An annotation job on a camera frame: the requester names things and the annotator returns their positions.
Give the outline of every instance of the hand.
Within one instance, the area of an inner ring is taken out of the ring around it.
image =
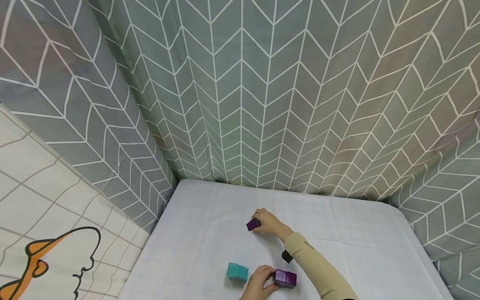
[[[268,212],[265,208],[255,210],[252,218],[260,220],[262,225],[253,230],[253,232],[262,232],[272,234],[278,237],[283,243],[293,233],[287,225],[280,222],[276,216]]]
[[[265,300],[279,287],[271,284],[264,288],[265,281],[275,272],[269,265],[259,266],[250,277],[247,288],[239,300]]]

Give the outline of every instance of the cube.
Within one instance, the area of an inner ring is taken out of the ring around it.
[[[229,279],[247,282],[248,268],[243,265],[228,263],[227,277]]]
[[[260,222],[260,220],[252,219],[250,220],[250,222],[247,223],[247,228],[248,228],[248,231],[252,231],[257,227],[260,227],[261,225],[262,223]]]
[[[294,288],[297,285],[297,274],[277,269],[273,282],[281,288]]]
[[[289,264],[293,260],[293,257],[290,255],[290,253],[287,252],[287,250],[284,250],[282,252],[282,258],[284,261],[287,262],[287,264]]]

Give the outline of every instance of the cartoon drawing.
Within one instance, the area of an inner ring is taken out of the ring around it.
[[[77,299],[82,276],[93,268],[99,243],[100,231],[95,227],[81,227],[56,239],[29,243],[22,278],[1,287],[0,300]]]

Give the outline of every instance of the beige sleeve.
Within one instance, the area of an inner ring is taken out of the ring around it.
[[[285,250],[312,281],[322,300],[359,300],[343,276],[298,232],[285,241]]]

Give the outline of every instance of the fabric backdrop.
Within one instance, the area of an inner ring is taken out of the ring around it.
[[[479,107],[478,1],[90,3],[179,178],[376,200]]]
[[[0,101],[148,232],[185,177],[393,194],[454,296],[480,299],[479,12],[0,0]]]
[[[480,299],[480,131],[475,124],[390,198],[456,299]]]

